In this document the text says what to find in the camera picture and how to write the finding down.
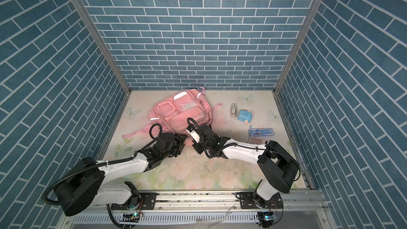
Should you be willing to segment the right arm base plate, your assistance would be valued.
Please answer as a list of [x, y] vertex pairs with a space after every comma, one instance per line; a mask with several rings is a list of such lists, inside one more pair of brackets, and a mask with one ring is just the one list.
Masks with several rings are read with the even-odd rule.
[[269, 200], [261, 198], [255, 192], [239, 192], [235, 194], [235, 197], [240, 202], [242, 209], [282, 209], [283, 199], [280, 193], [276, 193]]

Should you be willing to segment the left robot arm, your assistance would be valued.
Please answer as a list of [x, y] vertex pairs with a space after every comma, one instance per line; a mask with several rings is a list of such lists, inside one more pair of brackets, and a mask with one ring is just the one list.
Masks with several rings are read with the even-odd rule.
[[112, 186], [109, 183], [133, 173], [148, 172], [167, 158], [181, 154], [186, 135], [163, 133], [154, 145], [138, 150], [134, 155], [113, 161], [95, 161], [84, 158], [66, 174], [61, 182], [52, 187], [57, 203], [66, 216], [74, 216], [90, 206], [123, 205], [126, 209], [138, 209], [142, 196], [135, 185], [126, 181]]

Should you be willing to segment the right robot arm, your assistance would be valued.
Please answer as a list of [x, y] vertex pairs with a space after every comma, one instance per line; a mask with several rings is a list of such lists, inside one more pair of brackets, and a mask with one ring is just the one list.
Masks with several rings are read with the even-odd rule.
[[205, 153], [209, 159], [235, 159], [256, 164], [265, 179], [256, 188], [256, 196], [270, 200], [276, 193], [288, 194], [297, 174], [299, 163], [277, 142], [248, 144], [229, 137], [219, 137], [208, 125], [187, 127], [193, 148], [198, 154]]

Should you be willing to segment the white pink calculator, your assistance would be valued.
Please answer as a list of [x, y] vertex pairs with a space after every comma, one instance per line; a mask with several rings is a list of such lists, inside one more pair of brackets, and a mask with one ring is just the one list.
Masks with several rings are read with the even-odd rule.
[[265, 145], [267, 141], [258, 137], [250, 136], [248, 143], [254, 145]]

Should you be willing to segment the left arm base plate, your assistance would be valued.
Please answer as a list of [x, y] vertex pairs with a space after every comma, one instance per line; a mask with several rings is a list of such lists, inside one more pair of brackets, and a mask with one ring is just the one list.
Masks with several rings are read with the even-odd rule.
[[132, 195], [124, 204], [111, 204], [110, 208], [113, 211], [119, 210], [153, 210], [157, 193], [140, 193], [138, 196]]

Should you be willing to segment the pink student backpack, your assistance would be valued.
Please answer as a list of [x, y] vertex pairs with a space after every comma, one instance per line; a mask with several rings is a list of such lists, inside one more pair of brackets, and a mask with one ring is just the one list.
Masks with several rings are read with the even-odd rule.
[[140, 133], [147, 133], [154, 138], [159, 129], [153, 127], [160, 124], [162, 131], [173, 134], [186, 134], [188, 127], [187, 119], [193, 118], [199, 125], [213, 122], [213, 111], [221, 107], [223, 103], [211, 106], [205, 97], [205, 88], [180, 91], [158, 103], [148, 113], [150, 124], [134, 132], [123, 134], [122, 138], [129, 139]]

